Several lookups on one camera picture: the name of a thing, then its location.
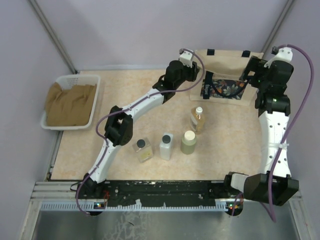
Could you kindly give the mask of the cream canvas tote bag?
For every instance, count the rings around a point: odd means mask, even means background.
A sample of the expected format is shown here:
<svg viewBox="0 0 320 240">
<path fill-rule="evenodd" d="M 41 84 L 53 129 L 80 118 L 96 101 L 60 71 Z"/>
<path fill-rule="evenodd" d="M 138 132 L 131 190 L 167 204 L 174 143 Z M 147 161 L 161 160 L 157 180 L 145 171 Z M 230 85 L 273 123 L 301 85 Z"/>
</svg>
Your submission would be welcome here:
<svg viewBox="0 0 320 240">
<path fill-rule="evenodd" d="M 262 58 L 263 52 L 249 50 L 201 49 L 195 53 L 204 63 L 204 78 L 189 91 L 191 101 L 248 106 L 256 89 L 240 76 L 250 57 Z"/>
</svg>

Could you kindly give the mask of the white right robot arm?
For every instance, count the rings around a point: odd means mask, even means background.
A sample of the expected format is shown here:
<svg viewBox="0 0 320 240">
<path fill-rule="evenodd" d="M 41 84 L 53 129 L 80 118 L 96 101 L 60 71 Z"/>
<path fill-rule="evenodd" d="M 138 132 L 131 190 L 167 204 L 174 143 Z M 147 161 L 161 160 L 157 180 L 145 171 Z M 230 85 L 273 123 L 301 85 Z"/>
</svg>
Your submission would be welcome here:
<svg viewBox="0 0 320 240">
<path fill-rule="evenodd" d="M 299 189 L 288 165 L 288 145 L 283 137 L 288 129 L 291 102 L 285 94 L 294 67 L 285 60 L 266 60 L 252 56 L 240 79 L 257 88 L 254 107 L 262 134 L 261 162 L 255 175 L 229 172 L 223 192 L 235 198 L 240 192 L 247 200 L 282 206 Z"/>
</svg>

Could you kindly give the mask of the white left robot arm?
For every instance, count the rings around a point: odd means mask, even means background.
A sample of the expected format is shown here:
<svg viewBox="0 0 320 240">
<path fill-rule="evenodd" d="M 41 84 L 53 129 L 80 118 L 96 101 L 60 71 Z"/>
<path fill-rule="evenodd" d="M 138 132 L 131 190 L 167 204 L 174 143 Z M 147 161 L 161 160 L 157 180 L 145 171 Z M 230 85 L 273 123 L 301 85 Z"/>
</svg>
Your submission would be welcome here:
<svg viewBox="0 0 320 240">
<path fill-rule="evenodd" d="M 200 68 L 192 61 L 190 66 L 179 60 L 173 60 L 166 68 L 165 75 L 152 86 L 142 97 L 124 107 L 114 106 L 105 117 L 105 133 L 101 136 L 103 145 L 98 158 L 90 172 L 84 175 L 77 187 L 78 194 L 101 197 L 104 186 L 101 184 L 107 178 L 108 170 L 122 146 L 133 137 L 134 123 L 148 111 L 170 100 L 178 88 L 185 82 L 194 82 Z"/>
</svg>

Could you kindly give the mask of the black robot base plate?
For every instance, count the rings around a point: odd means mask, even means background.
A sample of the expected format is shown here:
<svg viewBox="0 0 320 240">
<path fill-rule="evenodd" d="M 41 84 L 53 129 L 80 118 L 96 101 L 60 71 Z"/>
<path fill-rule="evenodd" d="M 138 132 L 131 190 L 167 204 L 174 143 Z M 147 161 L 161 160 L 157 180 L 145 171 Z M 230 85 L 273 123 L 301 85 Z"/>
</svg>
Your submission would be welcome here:
<svg viewBox="0 0 320 240">
<path fill-rule="evenodd" d="M 87 185 L 75 183 L 81 200 L 103 199 L 97 208 L 128 207 L 140 204 L 143 208 L 191 209 L 217 207 L 218 200 L 238 196 L 228 190 L 223 181 L 210 180 L 111 180 L 104 181 L 89 190 Z"/>
</svg>

